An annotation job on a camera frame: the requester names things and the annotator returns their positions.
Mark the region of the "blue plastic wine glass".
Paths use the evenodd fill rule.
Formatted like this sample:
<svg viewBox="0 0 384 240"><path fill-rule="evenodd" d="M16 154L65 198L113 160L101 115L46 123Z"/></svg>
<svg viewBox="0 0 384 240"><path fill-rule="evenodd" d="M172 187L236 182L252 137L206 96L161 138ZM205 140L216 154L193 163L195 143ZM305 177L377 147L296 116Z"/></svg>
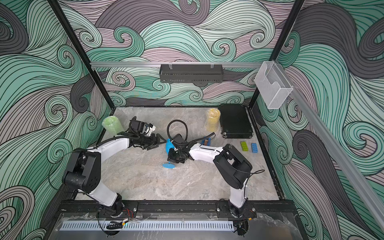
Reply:
<svg viewBox="0 0 384 240"><path fill-rule="evenodd" d="M167 162L163 164L163 167L166 169L174 169L176 166L174 164L174 161L172 160L173 154L175 152L175 146L171 142L170 139L167 139L166 142L166 153L167 153Z"/></svg>

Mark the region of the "blue tape dispenser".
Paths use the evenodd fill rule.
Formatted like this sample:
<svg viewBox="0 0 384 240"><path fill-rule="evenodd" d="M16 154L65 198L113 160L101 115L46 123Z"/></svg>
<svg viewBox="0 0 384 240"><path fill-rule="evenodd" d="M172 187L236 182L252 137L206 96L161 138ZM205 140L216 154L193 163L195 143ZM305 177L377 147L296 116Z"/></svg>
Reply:
<svg viewBox="0 0 384 240"><path fill-rule="evenodd" d="M207 138L207 139L202 140L201 144L203 146L210 146L211 145L211 138Z"/></svg>

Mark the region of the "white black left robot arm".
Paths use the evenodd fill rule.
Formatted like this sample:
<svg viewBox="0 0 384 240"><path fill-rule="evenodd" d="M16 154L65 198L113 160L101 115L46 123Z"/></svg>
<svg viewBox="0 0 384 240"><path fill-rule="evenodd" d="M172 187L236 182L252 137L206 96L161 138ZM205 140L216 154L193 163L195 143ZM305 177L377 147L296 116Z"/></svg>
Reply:
<svg viewBox="0 0 384 240"><path fill-rule="evenodd" d="M117 218L124 208L122 196L102 182L102 162L130 147L152 150L167 141L160 134L154 133L154 125L138 121L136 116L130 120L126 130L115 116L104 119L102 125L113 137L93 147L74 150L62 183L97 201L108 215Z"/></svg>

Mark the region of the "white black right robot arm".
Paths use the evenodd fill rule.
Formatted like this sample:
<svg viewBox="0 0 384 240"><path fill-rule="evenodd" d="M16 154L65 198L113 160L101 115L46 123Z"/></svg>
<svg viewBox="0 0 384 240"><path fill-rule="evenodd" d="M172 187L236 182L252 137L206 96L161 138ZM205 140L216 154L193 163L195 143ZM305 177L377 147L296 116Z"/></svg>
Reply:
<svg viewBox="0 0 384 240"><path fill-rule="evenodd" d="M166 143L168 161L184 163L190 159L214 164L224 181L230 186L229 209L233 216L245 214L246 184L252 173L252 164L231 144L210 147L199 142L186 142L180 134Z"/></svg>

